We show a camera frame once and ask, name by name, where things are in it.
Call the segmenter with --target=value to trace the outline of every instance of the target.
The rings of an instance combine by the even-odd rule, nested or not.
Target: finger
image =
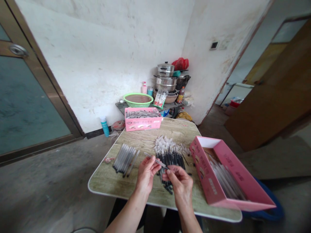
[[[164,181],[168,181],[169,180],[167,174],[162,174],[162,179]]]
[[[142,164],[146,165],[149,160],[150,160],[149,157],[144,158],[144,160],[142,161]]]
[[[154,164],[156,157],[153,155],[146,164],[146,169],[150,170],[152,165]]]
[[[175,175],[180,176],[181,179],[186,179],[189,178],[190,176],[186,173],[186,171],[180,167],[180,166],[176,166],[176,165],[168,165],[167,166],[171,172],[173,172]]]
[[[166,170],[166,174],[168,175],[169,180],[172,182],[173,185],[179,185],[180,181],[176,177],[176,175],[169,169]]]
[[[157,164],[157,163],[154,163],[152,166],[151,166],[151,168],[150,168],[150,170],[152,170],[152,169],[154,169],[156,166],[158,166],[159,164]]]
[[[151,172],[153,175],[155,175],[160,169],[161,169],[161,165],[158,164],[151,170]]]

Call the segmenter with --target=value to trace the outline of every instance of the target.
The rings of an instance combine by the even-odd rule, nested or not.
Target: open pink box
[[[157,113],[159,117],[149,117],[149,118],[132,118],[127,119],[127,114],[134,111],[147,111]],[[125,129],[126,131],[137,131],[146,129],[160,128],[162,122],[162,116],[156,107],[150,108],[125,108]]]
[[[228,167],[248,201],[226,197],[203,148],[214,149],[220,162]],[[275,203],[223,140],[196,136],[190,145],[190,151],[209,205],[249,212],[276,207]]]

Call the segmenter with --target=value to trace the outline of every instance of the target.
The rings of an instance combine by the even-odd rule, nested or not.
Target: stainless steel pot
[[[156,78],[156,88],[159,90],[161,88],[167,89],[167,91],[172,92],[176,89],[176,78]]]
[[[175,66],[168,64],[168,62],[166,61],[165,63],[158,65],[157,75],[162,77],[172,77],[174,73],[174,68]]]

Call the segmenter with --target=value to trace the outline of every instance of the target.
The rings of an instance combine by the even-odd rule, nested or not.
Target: light switch
[[[219,41],[213,41],[212,44],[211,44],[210,50],[217,49],[218,44],[219,44]]]

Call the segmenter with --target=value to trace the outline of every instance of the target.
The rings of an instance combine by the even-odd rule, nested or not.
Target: wooden-pattern tabletop
[[[123,178],[121,173],[116,173],[112,167],[114,161],[108,164],[102,161],[88,182],[89,190],[96,194],[128,199],[135,188],[138,166],[145,158],[144,152],[151,155],[155,154],[152,149],[155,139],[159,135],[166,135],[168,138],[173,138],[177,144],[184,143],[188,147],[195,136],[201,136],[194,123],[170,118],[163,118],[159,129],[134,132],[126,132],[124,130],[106,157],[115,158],[123,143],[135,147],[136,150],[140,150],[130,176]],[[191,156],[186,156],[185,158],[189,164],[188,166],[185,163],[186,171],[192,173],[194,181],[192,204],[195,214],[228,222],[241,221],[241,211],[212,207],[207,204],[197,171],[193,166],[193,159]],[[154,176],[153,188],[147,203],[149,205],[176,209],[174,195],[171,195],[163,187],[160,177],[157,175]]]

